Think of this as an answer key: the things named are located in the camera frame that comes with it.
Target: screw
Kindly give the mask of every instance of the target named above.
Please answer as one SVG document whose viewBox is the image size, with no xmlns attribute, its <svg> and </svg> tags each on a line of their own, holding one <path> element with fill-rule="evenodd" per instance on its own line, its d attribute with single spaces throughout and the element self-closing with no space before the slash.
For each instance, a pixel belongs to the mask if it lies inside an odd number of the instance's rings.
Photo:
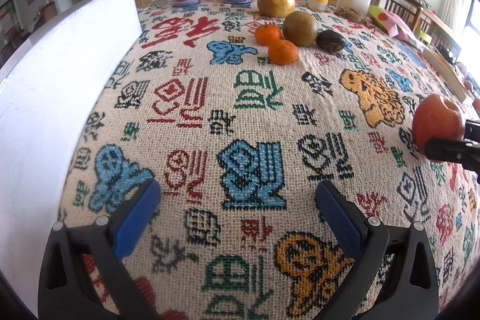
<svg viewBox="0 0 480 320">
<path fill-rule="evenodd" d="M 109 217 L 108 216 L 100 216 L 98 217 L 96 220 L 95 220 L 95 223 L 98 225 L 98 226 L 104 226 L 105 224 L 107 224 L 109 222 Z"/>
<path fill-rule="evenodd" d="M 416 221 L 413 223 L 413 227 L 417 230 L 417 231 L 423 231 L 423 224 Z"/>
<path fill-rule="evenodd" d="M 52 229 L 54 231 L 59 231 L 60 229 L 63 228 L 63 223 L 61 221 L 57 221 L 53 226 Z"/>
<path fill-rule="evenodd" d="M 371 225 L 371 226 L 379 226 L 380 225 L 380 219 L 378 217 L 369 217 L 368 218 L 368 223 Z"/>
</svg>

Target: curtain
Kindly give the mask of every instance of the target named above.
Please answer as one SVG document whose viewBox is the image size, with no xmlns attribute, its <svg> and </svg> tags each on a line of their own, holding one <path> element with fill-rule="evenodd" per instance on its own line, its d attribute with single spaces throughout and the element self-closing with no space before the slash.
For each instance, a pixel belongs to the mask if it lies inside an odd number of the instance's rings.
<svg viewBox="0 0 480 320">
<path fill-rule="evenodd" d="M 467 20 L 472 0 L 443 0 L 438 16 L 449 27 L 455 35 L 461 34 Z"/>
</svg>

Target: tablecloth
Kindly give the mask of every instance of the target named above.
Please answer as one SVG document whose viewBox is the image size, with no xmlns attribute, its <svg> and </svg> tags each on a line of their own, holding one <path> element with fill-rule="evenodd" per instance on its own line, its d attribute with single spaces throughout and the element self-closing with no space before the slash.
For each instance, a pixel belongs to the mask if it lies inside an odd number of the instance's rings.
<svg viewBox="0 0 480 320">
<path fill-rule="evenodd" d="M 264 23 L 251 4 L 201 0 L 139 9 L 143 33 L 99 96 L 73 155 L 58 218 L 68 226 L 111 214 L 142 181 L 163 200 L 132 256 L 132 278 L 163 318 L 311 319 L 353 260 L 314 202 L 331 180 L 366 216 L 424 224 L 440 306 L 478 257 L 476 174 L 426 160 L 411 121 L 445 80 L 415 49 L 371 22 L 333 9 L 318 29 L 347 40 L 337 55 L 301 47 L 276 65 L 254 40 Z M 391 257 L 362 303 L 370 307 Z M 115 310 L 91 256 L 87 270 Z"/>
</svg>

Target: apple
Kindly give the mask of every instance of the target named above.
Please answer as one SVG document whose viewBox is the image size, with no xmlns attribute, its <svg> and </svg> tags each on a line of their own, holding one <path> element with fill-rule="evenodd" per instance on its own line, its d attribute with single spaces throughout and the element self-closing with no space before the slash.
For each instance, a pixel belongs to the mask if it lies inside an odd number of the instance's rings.
<svg viewBox="0 0 480 320">
<path fill-rule="evenodd" d="M 413 115 L 413 142 L 421 153 L 432 137 L 462 140 L 465 134 L 465 118 L 457 105 L 438 94 L 424 98 Z"/>
<path fill-rule="evenodd" d="M 477 112 L 480 112 L 480 98 L 475 98 L 473 100 L 473 107 Z"/>
<path fill-rule="evenodd" d="M 283 18 L 295 11 L 295 0 L 257 0 L 257 7 L 264 16 Z"/>
<path fill-rule="evenodd" d="M 463 85 L 469 92 L 473 92 L 473 84 L 469 80 L 464 80 Z"/>
</svg>

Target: blue gripper pad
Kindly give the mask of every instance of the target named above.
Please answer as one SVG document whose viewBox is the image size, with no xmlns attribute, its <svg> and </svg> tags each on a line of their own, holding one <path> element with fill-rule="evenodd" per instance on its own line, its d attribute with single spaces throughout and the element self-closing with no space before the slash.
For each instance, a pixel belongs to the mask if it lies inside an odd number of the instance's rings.
<svg viewBox="0 0 480 320">
<path fill-rule="evenodd" d="M 160 185 L 153 180 L 115 232 L 113 252 L 118 260 L 133 253 L 160 199 Z"/>
<path fill-rule="evenodd" d="M 362 257 L 361 235 L 352 219 L 330 189 L 320 182 L 315 192 L 315 202 L 325 217 L 345 256 L 359 260 Z"/>
</svg>

